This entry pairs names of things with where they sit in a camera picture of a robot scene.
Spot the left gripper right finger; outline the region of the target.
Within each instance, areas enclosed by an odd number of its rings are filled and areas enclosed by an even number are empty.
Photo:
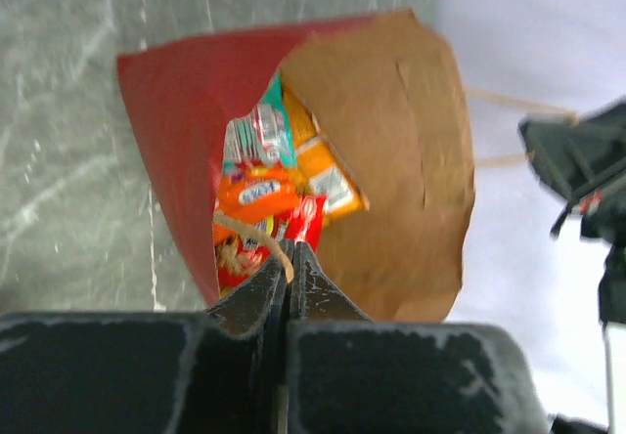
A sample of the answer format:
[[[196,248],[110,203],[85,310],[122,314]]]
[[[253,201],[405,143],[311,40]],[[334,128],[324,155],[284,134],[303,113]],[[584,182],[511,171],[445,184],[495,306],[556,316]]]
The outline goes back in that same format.
[[[296,246],[288,324],[291,433],[544,433],[526,359],[493,325],[369,319]]]

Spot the red yellow snack packet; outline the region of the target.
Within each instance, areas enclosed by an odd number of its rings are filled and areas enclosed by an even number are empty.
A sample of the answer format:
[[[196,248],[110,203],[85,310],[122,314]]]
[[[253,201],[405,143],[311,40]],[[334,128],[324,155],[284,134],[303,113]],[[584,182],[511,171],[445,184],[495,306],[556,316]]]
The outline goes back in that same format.
[[[315,251],[324,225],[326,195],[304,195],[294,208],[269,216],[253,234],[235,233],[215,246],[219,293],[225,297],[256,274],[283,240],[306,242]]]

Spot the red paper bag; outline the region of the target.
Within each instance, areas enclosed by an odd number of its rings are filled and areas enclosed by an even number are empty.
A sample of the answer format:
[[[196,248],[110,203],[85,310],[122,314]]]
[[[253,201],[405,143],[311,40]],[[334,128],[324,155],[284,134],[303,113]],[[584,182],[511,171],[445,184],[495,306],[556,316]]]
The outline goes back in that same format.
[[[440,322],[462,286],[474,205],[466,99],[448,42],[410,10],[203,34],[122,54],[117,80],[156,197],[207,304],[227,124],[280,76],[368,210],[336,220],[317,257],[369,316]]]

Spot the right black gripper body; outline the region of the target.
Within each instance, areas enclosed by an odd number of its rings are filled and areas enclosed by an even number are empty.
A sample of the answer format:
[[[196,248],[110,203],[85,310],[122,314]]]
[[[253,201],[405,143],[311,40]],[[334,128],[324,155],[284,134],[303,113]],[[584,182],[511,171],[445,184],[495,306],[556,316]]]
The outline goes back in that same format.
[[[557,237],[564,221],[575,213],[581,217],[582,238],[610,245],[598,285],[599,320],[602,326],[625,325],[625,172],[602,183],[597,178],[588,186],[594,188],[566,204],[551,235]]]

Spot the teal snack packet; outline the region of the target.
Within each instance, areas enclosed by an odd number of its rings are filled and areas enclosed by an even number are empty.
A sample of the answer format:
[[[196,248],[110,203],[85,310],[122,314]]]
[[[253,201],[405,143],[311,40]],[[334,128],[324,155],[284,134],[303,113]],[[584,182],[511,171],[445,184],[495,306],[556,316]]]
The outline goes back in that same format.
[[[291,125],[283,100],[282,80],[276,74],[251,112],[231,120],[226,128],[224,169],[239,164],[286,168],[297,165]]]

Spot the orange snack packet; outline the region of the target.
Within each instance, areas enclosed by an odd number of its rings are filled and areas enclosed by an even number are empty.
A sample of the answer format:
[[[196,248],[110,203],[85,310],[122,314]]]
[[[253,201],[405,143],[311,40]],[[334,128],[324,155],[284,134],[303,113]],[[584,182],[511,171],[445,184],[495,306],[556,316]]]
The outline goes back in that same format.
[[[240,166],[222,176],[214,211],[255,225],[295,208],[299,199],[289,172],[282,166]]]

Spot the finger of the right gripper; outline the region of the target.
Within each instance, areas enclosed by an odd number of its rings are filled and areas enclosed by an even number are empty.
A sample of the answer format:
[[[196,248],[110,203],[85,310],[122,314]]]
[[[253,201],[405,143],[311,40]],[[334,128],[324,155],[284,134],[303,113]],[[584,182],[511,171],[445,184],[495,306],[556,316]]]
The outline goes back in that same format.
[[[571,204],[625,172],[624,100],[576,123],[527,116],[518,132],[540,181]]]

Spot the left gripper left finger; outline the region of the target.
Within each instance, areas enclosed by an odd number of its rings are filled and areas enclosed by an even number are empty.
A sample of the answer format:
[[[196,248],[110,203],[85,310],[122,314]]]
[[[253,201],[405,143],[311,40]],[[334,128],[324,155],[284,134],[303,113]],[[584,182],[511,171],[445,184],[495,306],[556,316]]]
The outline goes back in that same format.
[[[272,433],[281,264],[191,313],[1,320],[5,433]]]

